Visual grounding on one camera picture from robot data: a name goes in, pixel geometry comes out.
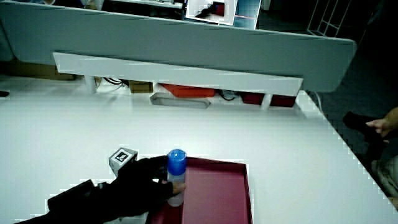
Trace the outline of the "person's left hand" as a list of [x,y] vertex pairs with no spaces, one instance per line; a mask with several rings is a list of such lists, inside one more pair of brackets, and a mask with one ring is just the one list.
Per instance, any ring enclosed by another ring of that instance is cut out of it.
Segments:
[[119,148],[108,159],[116,179],[109,187],[109,201],[117,217],[142,215],[167,201],[183,196],[187,185],[172,170],[173,154],[138,159],[138,152]]

